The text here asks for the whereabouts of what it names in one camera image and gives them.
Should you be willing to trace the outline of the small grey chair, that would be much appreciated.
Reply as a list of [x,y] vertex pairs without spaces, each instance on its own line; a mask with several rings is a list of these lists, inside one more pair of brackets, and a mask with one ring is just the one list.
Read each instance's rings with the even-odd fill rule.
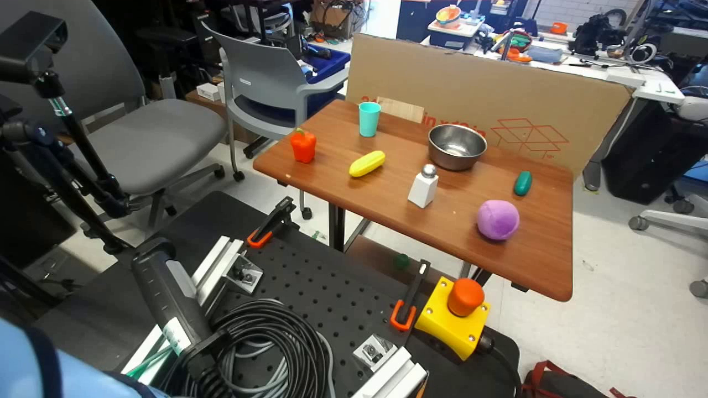
[[349,56],[343,51],[307,45],[296,58],[287,46],[206,31],[223,51],[229,125],[261,142],[291,135],[336,99],[347,79]]

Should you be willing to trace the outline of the orange black clamp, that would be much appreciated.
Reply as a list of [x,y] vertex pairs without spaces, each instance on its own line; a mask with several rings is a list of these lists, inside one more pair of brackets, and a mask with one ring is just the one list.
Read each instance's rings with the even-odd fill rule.
[[390,315],[390,325],[396,333],[409,333],[416,316],[419,316],[419,295],[425,286],[429,273],[429,262],[420,258],[419,270],[414,274],[414,282],[409,284],[408,292],[395,304],[393,315]]
[[291,197],[283,197],[266,218],[266,221],[249,235],[245,244],[251,249],[263,249],[282,226],[293,223],[293,218],[291,218],[293,210],[295,210],[295,201]]

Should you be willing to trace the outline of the steel bowl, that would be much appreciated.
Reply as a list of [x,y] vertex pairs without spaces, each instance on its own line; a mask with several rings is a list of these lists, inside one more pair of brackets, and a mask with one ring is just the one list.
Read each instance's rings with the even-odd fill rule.
[[444,171],[462,173],[487,152],[484,135],[461,125],[438,125],[427,134],[429,159]]

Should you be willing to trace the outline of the white salt shaker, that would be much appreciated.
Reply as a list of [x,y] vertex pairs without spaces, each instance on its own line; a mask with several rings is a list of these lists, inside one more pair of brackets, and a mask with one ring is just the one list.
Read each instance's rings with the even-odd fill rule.
[[419,209],[427,209],[433,201],[437,189],[438,171],[433,164],[425,164],[420,173],[414,178],[408,199]]

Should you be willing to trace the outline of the black power strip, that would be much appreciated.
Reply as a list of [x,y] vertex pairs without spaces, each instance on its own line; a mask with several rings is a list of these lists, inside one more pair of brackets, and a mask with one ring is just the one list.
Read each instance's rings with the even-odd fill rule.
[[130,268],[156,325],[177,354],[210,337],[198,286],[177,258],[156,250],[135,257]]

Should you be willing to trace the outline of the green toy pickle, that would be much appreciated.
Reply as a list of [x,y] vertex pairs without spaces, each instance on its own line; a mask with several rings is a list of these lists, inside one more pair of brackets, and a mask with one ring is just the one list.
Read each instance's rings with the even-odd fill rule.
[[523,171],[519,178],[516,178],[516,184],[513,184],[513,193],[519,197],[526,197],[529,191],[533,187],[533,174],[529,171]]

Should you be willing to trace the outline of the right orange black clamp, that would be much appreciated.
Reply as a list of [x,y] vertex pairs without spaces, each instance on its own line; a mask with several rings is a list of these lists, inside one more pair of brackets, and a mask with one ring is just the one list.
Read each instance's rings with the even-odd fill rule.
[[429,273],[429,262],[420,258],[419,270],[414,274],[414,282],[409,284],[408,292],[395,304],[393,315],[390,315],[390,325],[396,333],[409,333],[416,316],[419,316],[419,295],[425,286]]

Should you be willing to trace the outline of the teal plastic cup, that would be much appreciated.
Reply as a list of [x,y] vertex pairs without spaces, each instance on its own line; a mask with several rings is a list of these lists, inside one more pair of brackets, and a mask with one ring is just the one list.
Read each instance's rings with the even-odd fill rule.
[[378,131],[381,104],[378,103],[360,103],[359,104],[359,135],[375,137]]

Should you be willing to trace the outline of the wooden table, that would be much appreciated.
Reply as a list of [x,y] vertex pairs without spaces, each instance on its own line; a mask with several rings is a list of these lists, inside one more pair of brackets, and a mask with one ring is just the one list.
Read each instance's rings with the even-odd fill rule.
[[[567,171],[489,149],[467,173],[440,171],[433,201],[419,209],[408,194],[429,161],[427,127],[393,115],[378,127],[375,137],[360,137],[359,109],[332,103],[303,125],[317,135],[312,164],[300,164],[283,140],[252,167],[328,201],[329,245],[336,250],[345,245],[343,213],[349,210],[519,288],[556,300],[573,297],[573,178]],[[355,180],[349,164],[371,151],[384,151],[386,164]],[[513,193],[523,171],[533,174],[526,197]],[[520,228],[506,244],[492,244],[477,228],[487,199],[506,199],[520,210]]]

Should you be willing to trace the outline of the left orange black clamp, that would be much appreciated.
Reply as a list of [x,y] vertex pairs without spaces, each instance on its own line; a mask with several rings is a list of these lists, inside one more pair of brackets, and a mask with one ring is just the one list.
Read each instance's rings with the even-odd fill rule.
[[266,218],[266,221],[249,235],[245,244],[251,249],[263,249],[282,226],[293,223],[293,218],[291,218],[293,210],[295,210],[295,201],[291,197],[283,197]]

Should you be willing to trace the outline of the red black bag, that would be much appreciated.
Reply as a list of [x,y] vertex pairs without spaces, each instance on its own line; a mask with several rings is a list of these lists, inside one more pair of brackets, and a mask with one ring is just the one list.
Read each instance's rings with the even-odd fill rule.
[[524,377],[516,398],[626,398],[618,390],[599,391],[551,361],[541,361]]

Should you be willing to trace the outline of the black perforated base board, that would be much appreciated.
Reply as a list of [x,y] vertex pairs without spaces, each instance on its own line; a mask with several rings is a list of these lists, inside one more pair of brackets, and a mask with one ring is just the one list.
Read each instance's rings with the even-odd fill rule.
[[[458,361],[447,348],[425,337],[402,337],[390,328],[390,312],[406,286],[349,262],[312,236],[283,228],[249,258],[263,270],[255,292],[223,282],[206,304],[214,321],[256,300],[277,298],[312,328],[323,333],[335,350],[335,382],[342,397],[355,394],[366,380],[366,367],[355,350],[371,335],[408,348],[427,371],[425,398],[513,398],[519,345],[493,335],[495,350]],[[104,274],[50,309],[39,324],[60,350],[108,371],[126,366],[152,330],[142,295],[130,274],[130,262],[120,258]]]

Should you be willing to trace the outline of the brown cardboard panel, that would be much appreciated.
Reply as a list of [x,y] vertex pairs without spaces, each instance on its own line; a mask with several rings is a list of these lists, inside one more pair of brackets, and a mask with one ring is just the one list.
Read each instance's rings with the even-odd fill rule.
[[425,121],[458,121],[493,149],[581,174],[630,103],[621,84],[402,40],[356,36],[347,99],[423,106]]

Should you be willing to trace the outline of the large grey office chair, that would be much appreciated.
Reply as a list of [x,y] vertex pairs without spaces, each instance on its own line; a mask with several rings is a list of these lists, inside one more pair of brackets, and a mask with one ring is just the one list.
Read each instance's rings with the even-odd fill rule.
[[160,209],[222,164],[204,159],[225,121],[180,97],[149,99],[123,38],[94,0],[0,0],[3,82],[40,127],[71,135],[79,187],[110,214]]

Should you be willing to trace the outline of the yellow emergency stop button box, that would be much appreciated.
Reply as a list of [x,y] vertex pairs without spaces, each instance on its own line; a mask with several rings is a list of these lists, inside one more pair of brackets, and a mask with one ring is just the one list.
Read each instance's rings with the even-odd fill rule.
[[440,277],[414,328],[467,361],[483,341],[489,309],[478,282]]

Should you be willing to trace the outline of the red toy bell pepper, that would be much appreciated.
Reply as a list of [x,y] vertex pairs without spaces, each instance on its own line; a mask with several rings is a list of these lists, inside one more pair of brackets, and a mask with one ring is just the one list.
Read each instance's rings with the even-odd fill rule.
[[300,164],[312,164],[317,156],[317,135],[303,128],[296,128],[291,135],[291,149]]

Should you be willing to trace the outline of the purple ball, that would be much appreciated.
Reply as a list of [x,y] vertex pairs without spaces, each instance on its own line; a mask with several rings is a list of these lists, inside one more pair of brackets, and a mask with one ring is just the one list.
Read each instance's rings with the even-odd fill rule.
[[477,228],[484,239],[506,242],[520,228],[520,213],[512,201],[489,199],[478,209]]

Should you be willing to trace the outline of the yellow toy banana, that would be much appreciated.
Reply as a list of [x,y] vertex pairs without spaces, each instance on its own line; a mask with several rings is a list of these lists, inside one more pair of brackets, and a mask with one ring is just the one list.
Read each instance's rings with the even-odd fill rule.
[[388,156],[384,151],[371,151],[368,156],[360,156],[349,164],[349,174],[355,180],[366,178],[375,171],[378,171],[386,164]]

